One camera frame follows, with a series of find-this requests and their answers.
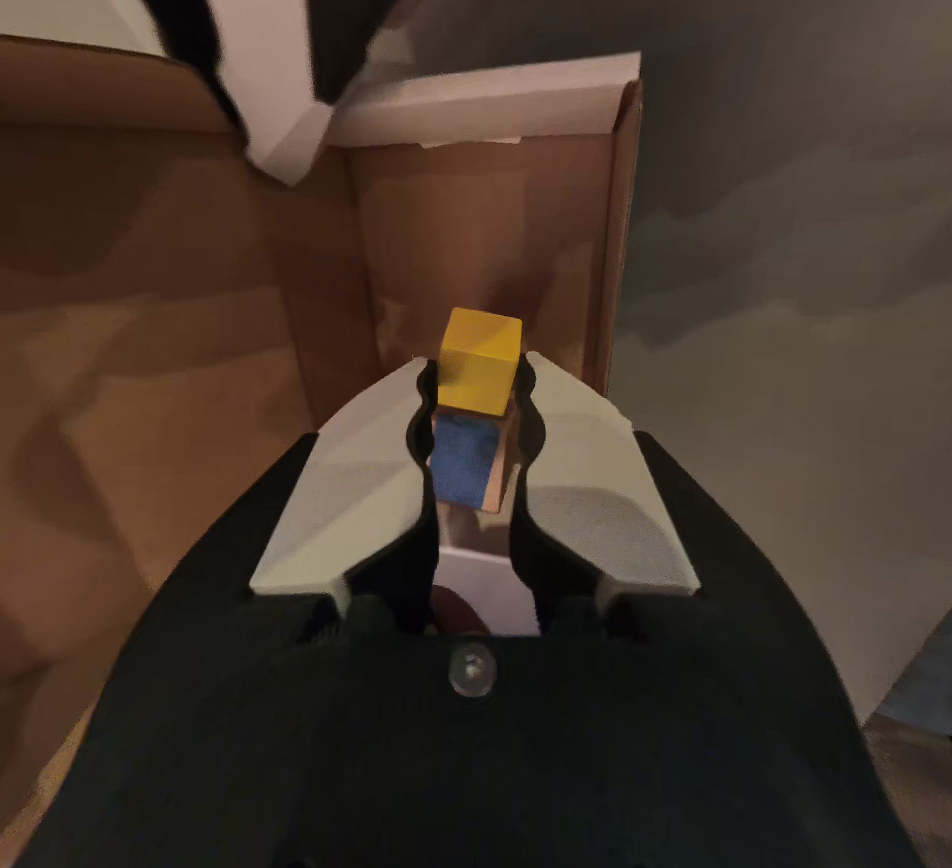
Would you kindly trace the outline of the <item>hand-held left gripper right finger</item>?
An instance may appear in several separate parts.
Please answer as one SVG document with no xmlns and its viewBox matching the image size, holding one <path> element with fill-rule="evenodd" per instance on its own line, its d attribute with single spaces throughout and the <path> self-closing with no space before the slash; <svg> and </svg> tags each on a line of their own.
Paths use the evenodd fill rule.
<svg viewBox="0 0 952 868">
<path fill-rule="evenodd" d="M 631 595 L 693 596 L 700 580 L 631 421 L 535 351 L 520 357 L 513 394 L 511 564 L 540 631 L 566 600 L 588 600 L 604 617 Z"/>
</svg>

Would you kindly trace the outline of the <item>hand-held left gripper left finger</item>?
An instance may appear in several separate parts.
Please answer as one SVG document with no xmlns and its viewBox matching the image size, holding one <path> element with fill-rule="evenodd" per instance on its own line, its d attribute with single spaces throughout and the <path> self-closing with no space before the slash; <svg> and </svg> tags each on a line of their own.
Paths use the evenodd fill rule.
<svg viewBox="0 0 952 868">
<path fill-rule="evenodd" d="M 409 433 L 427 414 L 417 357 L 363 390 L 319 429 L 249 588 L 327 595 L 343 616 L 374 558 L 422 522 L 425 472 Z"/>
</svg>

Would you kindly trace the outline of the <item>blue cube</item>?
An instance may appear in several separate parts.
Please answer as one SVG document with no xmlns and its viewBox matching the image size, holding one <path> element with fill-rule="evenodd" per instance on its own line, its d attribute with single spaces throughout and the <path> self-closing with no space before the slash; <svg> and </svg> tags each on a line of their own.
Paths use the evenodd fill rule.
<svg viewBox="0 0 952 868">
<path fill-rule="evenodd" d="M 517 428 L 513 407 L 501 417 L 438 409 L 427 461 L 436 500 L 499 514 L 517 460 Z"/>
</svg>

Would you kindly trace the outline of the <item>yellow cube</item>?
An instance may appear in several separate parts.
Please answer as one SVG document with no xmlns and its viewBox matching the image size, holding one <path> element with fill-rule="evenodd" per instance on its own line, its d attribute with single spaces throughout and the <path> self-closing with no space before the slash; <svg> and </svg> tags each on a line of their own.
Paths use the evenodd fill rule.
<svg viewBox="0 0 952 868">
<path fill-rule="evenodd" d="M 522 331 L 518 318 L 453 308 L 438 356 L 438 405 L 501 418 L 515 381 Z"/>
</svg>

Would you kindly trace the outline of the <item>white and brown cardboard box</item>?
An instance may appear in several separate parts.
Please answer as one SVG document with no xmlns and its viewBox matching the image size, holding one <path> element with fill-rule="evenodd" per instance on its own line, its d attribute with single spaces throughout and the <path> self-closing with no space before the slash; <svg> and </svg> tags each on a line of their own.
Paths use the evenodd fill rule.
<svg viewBox="0 0 952 868">
<path fill-rule="evenodd" d="M 605 395 L 638 52 L 358 86 L 305 178 L 190 68 L 2 37 L 2 866 L 189 547 L 454 306 Z"/>
</svg>

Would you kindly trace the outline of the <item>person's left hand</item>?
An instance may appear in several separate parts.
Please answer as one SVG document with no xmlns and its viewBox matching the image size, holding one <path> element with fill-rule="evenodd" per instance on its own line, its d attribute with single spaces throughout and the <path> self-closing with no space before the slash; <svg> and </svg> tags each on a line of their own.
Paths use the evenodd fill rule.
<svg viewBox="0 0 952 868">
<path fill-rule="evenodd" d="M 472 606 L 451 589 L 435 584 L 430 593 L 432 632 L 449 636 L 485 636 L 489 630 Z"/>
</svg>

